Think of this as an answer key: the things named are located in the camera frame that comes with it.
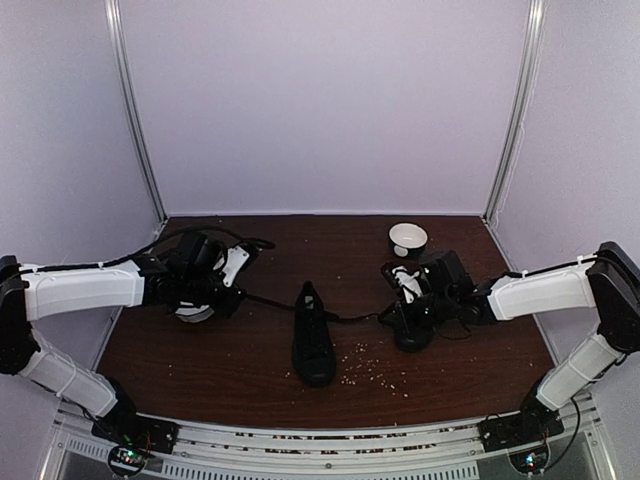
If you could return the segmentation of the black canvas shoe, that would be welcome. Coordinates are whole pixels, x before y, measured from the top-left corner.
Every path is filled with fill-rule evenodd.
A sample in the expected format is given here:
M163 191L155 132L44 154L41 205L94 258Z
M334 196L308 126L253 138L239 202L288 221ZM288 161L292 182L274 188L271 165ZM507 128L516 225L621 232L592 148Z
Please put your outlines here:
M328 311L311 281L303 283L293 305L254 294L247 294L246 299L294 314L292 365L300 380L312 388L324 388L336 376L337 360L329 324L351 324L379 317L377 312L341 317Z
M405 353L417 353L425 349L435 335L434 329L401 330L396 325L397 316L394 303L389 305L380 315L379 323L393 330L395 346Z

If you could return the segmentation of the right aluminium frame post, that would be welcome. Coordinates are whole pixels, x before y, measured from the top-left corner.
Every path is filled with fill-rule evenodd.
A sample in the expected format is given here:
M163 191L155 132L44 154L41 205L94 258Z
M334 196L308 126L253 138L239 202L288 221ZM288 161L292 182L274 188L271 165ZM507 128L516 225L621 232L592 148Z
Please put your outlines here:
M497 171L483 214L485 223L490 227L498 222L498 215L506 199L515 169L520 141L523 138L524 120L533 94L539 65L546 8L547 1L533 0L529 2L521 62L511 113Z

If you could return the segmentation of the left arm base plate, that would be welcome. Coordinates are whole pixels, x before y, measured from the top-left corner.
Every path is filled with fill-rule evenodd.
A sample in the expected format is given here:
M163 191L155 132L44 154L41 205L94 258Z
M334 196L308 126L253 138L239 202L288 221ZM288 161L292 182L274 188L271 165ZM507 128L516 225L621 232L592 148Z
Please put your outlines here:
M89 416L88 419L92 422L93 436L132 447L139 453L171 454L179 433L175 422L139 415L133 420L133 425L126 428L113 426L100 417Z

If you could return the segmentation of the left controller board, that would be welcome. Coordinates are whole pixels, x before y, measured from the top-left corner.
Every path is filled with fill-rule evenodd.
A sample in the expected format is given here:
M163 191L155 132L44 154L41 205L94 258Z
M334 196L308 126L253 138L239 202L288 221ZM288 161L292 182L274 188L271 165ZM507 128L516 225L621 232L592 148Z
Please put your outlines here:
M116 445L107 455L107 466L116 475L133 476L145 469L149 458L147 452Z

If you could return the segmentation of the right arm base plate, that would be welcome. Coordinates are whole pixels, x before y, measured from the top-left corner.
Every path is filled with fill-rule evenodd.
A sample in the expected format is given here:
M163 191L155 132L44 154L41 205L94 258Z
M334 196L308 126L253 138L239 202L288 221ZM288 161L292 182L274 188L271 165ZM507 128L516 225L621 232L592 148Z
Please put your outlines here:
M477 427L485 452L542 442L545 438L564 432L562 421L556 417L546 418L522 412L487 418Z

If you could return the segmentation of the front aluminium rail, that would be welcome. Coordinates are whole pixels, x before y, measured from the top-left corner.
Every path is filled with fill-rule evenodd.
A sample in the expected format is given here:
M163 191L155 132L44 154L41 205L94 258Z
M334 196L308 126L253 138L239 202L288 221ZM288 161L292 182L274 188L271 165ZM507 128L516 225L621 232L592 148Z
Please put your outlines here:
M527 479L524 460L543 449L542 479L616 479L609 438L591 397L562 408L564 430L489 451L479 418L360 429L269 429L177 421L173 449L142 470L117 461L115 445L60 405L39 479Z

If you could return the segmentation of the controller board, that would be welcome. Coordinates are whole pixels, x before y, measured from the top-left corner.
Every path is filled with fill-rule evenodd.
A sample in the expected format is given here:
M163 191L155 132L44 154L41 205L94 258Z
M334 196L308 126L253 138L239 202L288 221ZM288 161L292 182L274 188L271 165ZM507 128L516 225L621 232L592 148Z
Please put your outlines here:
M511 467L525 476L542 473L549 464L549 460L550 450L545 445L509 453Z
M107 455L107 466L116 475L133 476L145 469L149 458L147 452L116 445Z

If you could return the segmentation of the aluminium frame post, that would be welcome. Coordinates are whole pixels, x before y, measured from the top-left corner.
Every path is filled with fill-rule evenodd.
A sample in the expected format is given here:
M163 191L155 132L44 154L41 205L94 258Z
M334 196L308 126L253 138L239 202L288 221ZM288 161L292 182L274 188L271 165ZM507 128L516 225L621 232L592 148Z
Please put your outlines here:
M529 2L521 62L511 113L497 171L483 214L485 223L490 227L498 222L498 215L506 199L515 169L520 141L523 138L524 120L533 94L539 65L546 8L547 1L533 0Z
M131 68L126 48L122 21L121 2L104 1L107 28L119 77L119 85L124 101L126 122L129 128L135 157L141 171L143 183L150 199L154 215L160 225L165 225L168 215L149 156L143 125L136 101Z

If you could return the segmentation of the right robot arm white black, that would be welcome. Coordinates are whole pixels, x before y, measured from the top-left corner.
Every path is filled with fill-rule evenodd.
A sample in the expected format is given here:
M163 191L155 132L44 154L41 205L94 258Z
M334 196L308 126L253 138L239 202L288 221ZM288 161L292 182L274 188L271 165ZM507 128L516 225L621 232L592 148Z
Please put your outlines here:
M559 409L639 349L639 269L614 242L571 262L508 272L480 284L452 250L423 256L415 270L387 264L381 272L398 298L380 321L393 329L396 346L409 353L424 349L450 319L464 327L485 326L550 311L596 309L595 330L532 386L518 413L480 424L482 435L499 446L556 433Z

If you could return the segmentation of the left aluminium frame post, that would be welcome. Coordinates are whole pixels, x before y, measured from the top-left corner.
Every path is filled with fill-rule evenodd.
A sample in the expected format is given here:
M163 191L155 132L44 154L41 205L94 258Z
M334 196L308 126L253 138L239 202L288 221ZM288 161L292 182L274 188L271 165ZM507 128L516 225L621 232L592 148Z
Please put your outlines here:
M149 156L143 125L136 101L131 68L126 48L122 21L121 2L104 1L107 28L119 77L119 85L124 101L126 122L129 128L135 157L141 171L143 183L150 199L154 215L160 225L165 225L168 215Z

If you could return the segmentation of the white scalloped bowl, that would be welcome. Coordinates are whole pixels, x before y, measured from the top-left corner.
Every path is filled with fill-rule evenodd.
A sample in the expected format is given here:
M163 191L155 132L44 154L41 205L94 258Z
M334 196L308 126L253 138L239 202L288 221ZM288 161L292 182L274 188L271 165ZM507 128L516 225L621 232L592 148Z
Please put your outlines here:
M181 303L174 312L176 317L184 323L196 324L214 315L215 311L209 305L196 306L191 303Z

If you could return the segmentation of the right controller board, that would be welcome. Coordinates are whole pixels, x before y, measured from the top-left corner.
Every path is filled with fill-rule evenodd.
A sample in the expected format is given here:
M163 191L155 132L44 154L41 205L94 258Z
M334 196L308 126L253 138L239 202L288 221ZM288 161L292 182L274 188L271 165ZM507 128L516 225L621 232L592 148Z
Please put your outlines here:
M511 467L525 476L542 473L549 464L549 460L550 450L545 445L509 453Z

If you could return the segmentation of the black white round bowl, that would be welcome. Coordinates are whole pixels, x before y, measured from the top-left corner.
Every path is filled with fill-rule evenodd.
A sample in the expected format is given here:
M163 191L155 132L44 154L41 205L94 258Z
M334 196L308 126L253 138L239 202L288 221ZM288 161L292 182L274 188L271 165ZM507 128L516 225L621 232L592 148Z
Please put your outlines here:
M420 257L429 240L428 233L414 223L397 223L388 231L391 252L399 258L415 259Z

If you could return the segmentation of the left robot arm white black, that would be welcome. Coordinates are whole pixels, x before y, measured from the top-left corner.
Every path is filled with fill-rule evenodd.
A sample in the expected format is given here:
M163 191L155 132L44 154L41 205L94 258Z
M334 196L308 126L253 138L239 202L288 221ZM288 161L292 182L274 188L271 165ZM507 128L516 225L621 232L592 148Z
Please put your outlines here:
M211 227L174 232L175 247L150 246L108 262L37 266L1 259L1 372L19 375L79 405L123 444L137 442L144 424L114 379L77 364L32 324L58 314L101 308L164 306L185 323L230 317L246 298L236 283L273 243L237 236L235 245L209 238Z

